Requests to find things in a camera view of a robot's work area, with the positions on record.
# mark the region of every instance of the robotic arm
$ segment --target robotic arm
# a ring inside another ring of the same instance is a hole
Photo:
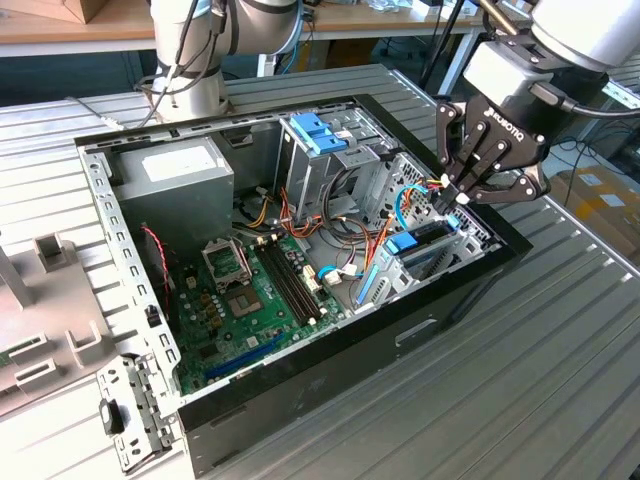
[[[542,0],[530,32],[479,2],[505,35],[480,44],[464,72],[479,91],[465,107],[442,103],[436,113],[438,158],[445,189],[436,210],[456,204],[514,203],[549,191],[541,162],[575,114],[632,118],[639,111],[598,112],[582,107],[640,45],[640,2]],[[498,172],[522,169],[515,182],[497,185]]]
[[[158,71],[140,89],[163,121],[219,115],[228,102],[220,64],[234,54],[291,51],[302,0],[151,0]]]

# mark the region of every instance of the aluminum extrusion table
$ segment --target aluminum extrusion table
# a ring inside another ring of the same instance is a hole
[[[241,111],[369,93],[435,148],[432,101],[381,66],[241,80],[229,91]],[[126,125],[148,111],[137,94],[88,101]],[[74,241],[126,350],[139,338],[71,143],[103,130],[66,101],[0,109],[0,243],[13,253],[52,230]],[[534,249],[461,324],[210,478],[628,478],[640,462],[639,273],[551,200],[498,210]],[[87,378],[2,418],[3,475],[120,478],[99,398]],[[191,469],[174,449],[139,475],[191,478]]]

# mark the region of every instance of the ram slot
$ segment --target ram slot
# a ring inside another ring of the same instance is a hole
[[[277,246],[257,250],[258,259],[265,267],[283,299],[292,310],[299,325],[305,326],[310,318],[319,318],[320,311],[300,279]]]
[[[307,287],[304,286],[298,275],[296,275],[295,270],[293,270],[293,268],[291,267],[291,264],[287,260],[287,257],[284,255],[284,252],[279,248],[274,247],[273,258],[280,266],[280,271],[291,279],[291,286],[300,296],[299,298],[305,305],[306,312],[309,314],[309,316],[318,318],[320,315],[320,310],[318,309],[315,300],[307,290]]]

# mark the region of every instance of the red cable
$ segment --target red cable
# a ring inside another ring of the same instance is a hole
[[[142,230],[144,230],[155,242],[156,247],[158,247],[158,251],[160,252],[160,259],[162,260],[162,270],[164,272],[164,291],[165,291],[165,304],[167,310],[167,319],[169,318],[169,269],[167,268],[167,257],[164,255],[164,248],[162,247],[162,242],[158,238],[158,236],[153,233],[149,227],[141,226]]]

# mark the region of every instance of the open computer tower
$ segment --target open computer tower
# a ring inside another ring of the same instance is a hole
[[[531,245],[432,202],[434,155],[368,96],[76,140],[144,342],[98,372],[122,470],[196,477],[458,322]]]

